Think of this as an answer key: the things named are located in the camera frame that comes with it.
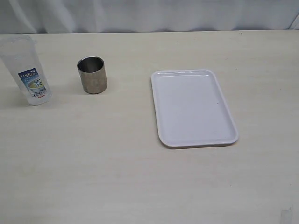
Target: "plastic tray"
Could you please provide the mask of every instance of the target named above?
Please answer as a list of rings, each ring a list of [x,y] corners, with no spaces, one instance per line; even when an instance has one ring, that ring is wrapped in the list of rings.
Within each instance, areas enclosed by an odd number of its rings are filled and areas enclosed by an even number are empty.
[[[229,145],[238,140],[238,131],[213,72],[157,71],[151,82],[158,134],[165,145]]]

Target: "metal cup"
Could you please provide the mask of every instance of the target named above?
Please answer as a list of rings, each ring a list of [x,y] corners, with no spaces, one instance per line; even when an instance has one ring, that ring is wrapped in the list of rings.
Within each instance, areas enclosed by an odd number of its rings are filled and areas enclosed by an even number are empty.
[[[107,88],[105,65],[101,58],[95,56],[82,58],[77,68],[85,92],[97,94]]]

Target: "white curtain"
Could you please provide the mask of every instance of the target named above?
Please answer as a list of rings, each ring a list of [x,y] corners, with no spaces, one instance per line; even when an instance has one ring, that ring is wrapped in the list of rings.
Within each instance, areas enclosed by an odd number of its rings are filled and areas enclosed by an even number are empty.
[[[299,0],[0,0],[0,33],[299,29]]]

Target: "wooden tabletop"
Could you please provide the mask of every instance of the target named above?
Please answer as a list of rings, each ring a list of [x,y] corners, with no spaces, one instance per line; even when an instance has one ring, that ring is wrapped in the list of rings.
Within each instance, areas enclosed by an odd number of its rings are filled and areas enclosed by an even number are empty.
[[[1,224],[299,223],[299,31],[31,36],[53,97],[28,105],[0,62]],[[85,56],[105,61],[99,95]],[[150,76],[184,69],[216,74],[235,144],[160,143]]]

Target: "clear plastic pitcher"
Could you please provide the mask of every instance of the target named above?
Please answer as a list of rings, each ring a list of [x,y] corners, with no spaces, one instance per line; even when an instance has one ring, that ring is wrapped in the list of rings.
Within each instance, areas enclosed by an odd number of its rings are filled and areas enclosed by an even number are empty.
[[[0,57],[30,104],[39,105],[50,99],[52,94],[30,36],[0,40]]]

